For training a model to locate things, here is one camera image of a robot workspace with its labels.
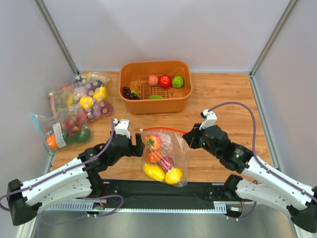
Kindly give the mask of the orange zip top bag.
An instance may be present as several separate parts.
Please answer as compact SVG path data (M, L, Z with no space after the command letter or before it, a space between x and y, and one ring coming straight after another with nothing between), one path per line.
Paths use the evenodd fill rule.
M182 130L177 130L169 127L150 127L143 128L143 132L141 132L142 137L144 138L145 150L143 152L143 164L148 163L146 161L146 153L150 150L146 147L146 136L150 134L158 134L162 140L162 146L160 149L162 152L162 157L169 156L175 162L175 168L180 168L183 172L183 178L180 183L171 185L175 187L184 187L187 185L187 163L189 159L189 146L186 141L183 139L183 135L185 134Z

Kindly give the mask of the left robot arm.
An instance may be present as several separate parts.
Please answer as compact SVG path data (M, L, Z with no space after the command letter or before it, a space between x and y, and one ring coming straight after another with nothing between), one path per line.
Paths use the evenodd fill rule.
M114 134L107 143L86 149L66 165L30 181L8 184L7 202L15 226L33 220L46 208L74 198L103 199L106 188L99 173L122 157L141 157L145 148L137 133L136 144L125 135Z

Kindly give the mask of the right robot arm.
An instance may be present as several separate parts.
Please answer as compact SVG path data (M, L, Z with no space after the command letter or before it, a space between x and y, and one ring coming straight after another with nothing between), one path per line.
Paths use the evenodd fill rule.
M317 231L317 189L302 184L255 156L248 148L231 142L217 125L193 129L183 135L191 149L204 149L238 175L226 180L225 194L261 203L287 215L299 228Z

